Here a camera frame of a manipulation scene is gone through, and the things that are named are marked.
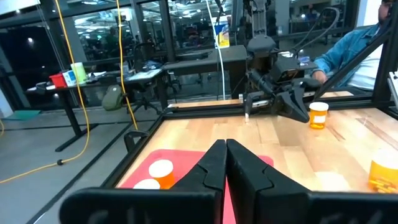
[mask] desk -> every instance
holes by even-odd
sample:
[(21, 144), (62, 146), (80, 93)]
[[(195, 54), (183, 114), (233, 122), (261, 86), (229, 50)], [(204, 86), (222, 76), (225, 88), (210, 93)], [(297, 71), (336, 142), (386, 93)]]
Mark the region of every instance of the desk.
[[(124, 84), (125, 86), (129, 86), (132, 84), (145, 84), (149, 82), (154, 82), (156, 84), (158, 93), (159, 93), (159, 100), (160, 104), (162, 105), (162, 109), (166, 108), (168, 103), (167, 103), (167, 91), (165, 88), (165, 84), (163, 81), (163, 77), (166, 74), (164, 70), (161, 69), (155, 69), (151, 70), (148, 72), (139, 72), (135, 74), (132, 77), (129, 77), (125, 79)], [(100, 84), (99, 82), (93, 83), (93, 84), (81, 84), (80, 88), (94, 88), (94, 87), (99, 87), (99, 86), (110, 86), (111, 84)], [(75, 136), (69, 139), (67, 142), (56, 148), (56, 152), (63, 151), (66, 147), (74, 143), (77, 139), (81, 138), (87, 133), (87, 129), (81, 130), (80, 125), (78, 124), (78, 121), (76, 119), (76, 116), (72, 110), (72, 106), (68, 100), (67, 97), (67, 92), (69, 90), (76, 90), (77, 86), (69, 86), (67, 88), (55, 88), (54, 86), (48, 86), (47, 88), (48, 92), (56, 92), (59, 96), (60, 101), (62, 102), (63, 109), (65, 110), (69, 122), (73, 128), (73, 132), (75, 133)], [(37, 94), (36, 93), (36, 87), (29, 88), (26, 92), (26, 94)], [(93, 129), (97, 126), (98, 124), (90, 124), (90, 128)]]
[[(207, 58), (200, 60), (189, 60), (175, 63), (166, 63), (163, 70), (173, 70), (174, 75), (190, 75), (195, 73), (216, 72), (217, 65), (220, 63), (217, 49), (197, 50), (195, 52), (209, 52)], [(224, 69), (229, 71), (229, 87), (231, 91), (239, 84), (246, 72), (246, 59), (248, 54), (243, 45), (230, 46), (221, 49)], [(232, 99), (238, 99), (238, 93), (244, 92), (245, 82), (241, 82), (236, 88)]]
[(367, 180), (373, 153), (379, 148), (398, 150), (397, 127), (397, 120), (375, 108), (331, 111), (323, 130), (271, 115), (252, 116), (248, 123), (244, 116), (166, 119), (136, 160), (130, 161), (119, 179), (114, 179), (114, 186), (120, 186), (155, 150), (206, 151), (217, 139), (231, 138), (257, 155), (271, 157), (276, 169), (310, 190), (369, 192)]

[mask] red box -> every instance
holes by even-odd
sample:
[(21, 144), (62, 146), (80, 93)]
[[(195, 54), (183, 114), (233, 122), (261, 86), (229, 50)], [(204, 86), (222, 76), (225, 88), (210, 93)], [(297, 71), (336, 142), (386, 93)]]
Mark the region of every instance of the red box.
[(68, 87), (64, 77), (62, 74), (56, 74), (50, 76), (52, 82), (54, 83), (56, 88), (66, 88)]

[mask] green mat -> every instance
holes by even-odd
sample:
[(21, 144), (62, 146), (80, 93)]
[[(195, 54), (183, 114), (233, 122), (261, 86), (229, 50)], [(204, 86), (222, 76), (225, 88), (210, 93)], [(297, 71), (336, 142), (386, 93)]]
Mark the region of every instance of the green mat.
[(20, 110), (15, 111), (11, 116), (3, 119), (9, 121), (27, 121), (36, 117), (40, 112), (41, 111), (38, 110)]

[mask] wooden table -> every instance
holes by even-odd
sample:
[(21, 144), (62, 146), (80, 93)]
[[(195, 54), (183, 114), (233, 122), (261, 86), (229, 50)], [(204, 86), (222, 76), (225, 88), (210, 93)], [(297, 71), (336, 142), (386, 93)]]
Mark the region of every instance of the wooden table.
[[(347, 92), (328, 93), (345, 96)], [(236, 103), (212, 101), (174, 106)], [(217, 139), (235, 139), (257, 155), (269, 156), (274, 167), (310, 190), (369, 192), (368, 173), (374, 152), (398, 150), (398, 121), (372, 109), (331, 111), (326, 128), (281, 116), (243, 116), (166, 120), (118, 185), (157, 149), (206, 151)]]

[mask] white lid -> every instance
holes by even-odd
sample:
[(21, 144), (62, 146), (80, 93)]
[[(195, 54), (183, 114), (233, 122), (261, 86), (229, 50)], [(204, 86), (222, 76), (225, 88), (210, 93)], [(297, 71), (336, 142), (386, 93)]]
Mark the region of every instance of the white lid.
[(327, 111), (329, 109), (329, 105), (323, 102), (313, 102), (310, 104), (310, 109), (315, 111)]
[(380, 166), (398, 170), (398, 151), (395, 149), (379, 149), (375, 153), (373, 161)]
[(157, 180), (154, 179), (145, 179), (138, 182), (134, 187), (134, 189), (154, 189), (159, 190), (160, 184)]
[(155, 161), (149, 166), (149, 175), (153, 178), (161, 178), (173, 171), (173, 163), (167, 159)]

